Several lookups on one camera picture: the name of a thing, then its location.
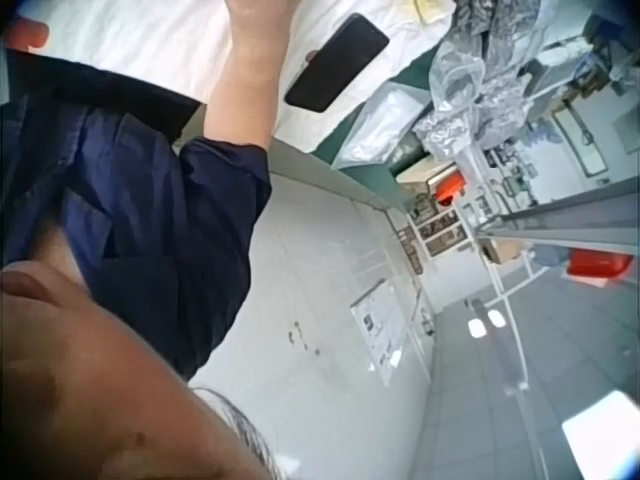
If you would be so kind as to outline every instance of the white bag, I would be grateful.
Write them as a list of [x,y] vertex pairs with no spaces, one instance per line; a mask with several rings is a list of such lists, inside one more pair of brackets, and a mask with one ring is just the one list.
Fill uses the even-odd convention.
[[386,162],[430,103],[427,90],[384,83],[360,112],[331,168],[341,170]]

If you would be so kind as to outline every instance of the hand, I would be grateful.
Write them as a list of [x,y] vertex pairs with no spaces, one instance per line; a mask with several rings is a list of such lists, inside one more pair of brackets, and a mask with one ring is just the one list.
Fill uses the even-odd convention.
[[225,0],[234,42],[288,40],[300,0]]

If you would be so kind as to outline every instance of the ceiling light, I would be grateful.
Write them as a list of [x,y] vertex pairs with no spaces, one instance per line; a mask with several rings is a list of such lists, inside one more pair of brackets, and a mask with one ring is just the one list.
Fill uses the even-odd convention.
[[487,334],[487,329],[479,318],[474,318],[469,320],[469,333],[473,338],[482,338]]
[[507,326],[507,321],[498,310],[491,310],[489,312],[489,320],[491,320],[491,323],[493,323],[496,328],[503,328]]

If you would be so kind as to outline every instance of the navy blue shirt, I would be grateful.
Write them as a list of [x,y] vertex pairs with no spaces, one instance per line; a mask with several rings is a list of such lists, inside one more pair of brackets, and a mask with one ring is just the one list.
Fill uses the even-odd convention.
[[93,299],[193,376],[249,291],[266,152],[197,138],[176,155],[134,117],[51,92],[0,116],[2,266],[27,259],[54,215]]

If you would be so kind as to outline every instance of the dark hair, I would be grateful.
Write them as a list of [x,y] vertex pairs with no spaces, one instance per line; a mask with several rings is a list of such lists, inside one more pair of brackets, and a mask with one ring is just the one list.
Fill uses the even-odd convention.
[[251,450],[258,461],[267,469],[273,480],[286,480],[282,476],[266,440],[238,407],[224,395],[209,388],[195,387],[193,391],[206,392],[215,397],[218,401],[216,405],[217,408],[212,408],[222,417],[235,434],[238,435],[242,443]]

